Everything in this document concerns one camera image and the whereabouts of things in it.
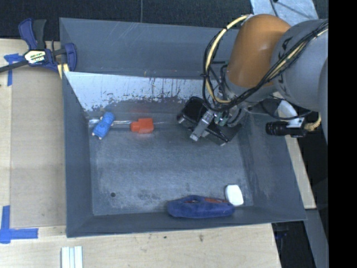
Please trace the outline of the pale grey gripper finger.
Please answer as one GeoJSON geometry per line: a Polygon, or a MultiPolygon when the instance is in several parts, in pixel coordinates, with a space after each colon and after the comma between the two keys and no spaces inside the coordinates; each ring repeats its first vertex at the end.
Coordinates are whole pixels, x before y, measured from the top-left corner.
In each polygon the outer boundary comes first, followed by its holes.
{"type": "Polygon", "coordinates": [[[203,137],[204,132],[214,119],[213,111],[206,111],[204,115],[200,118],[197,126],[194,128],[193,132],[190,135],[190,138],[195,142],[199,140],[200,137],[203,137]]]}

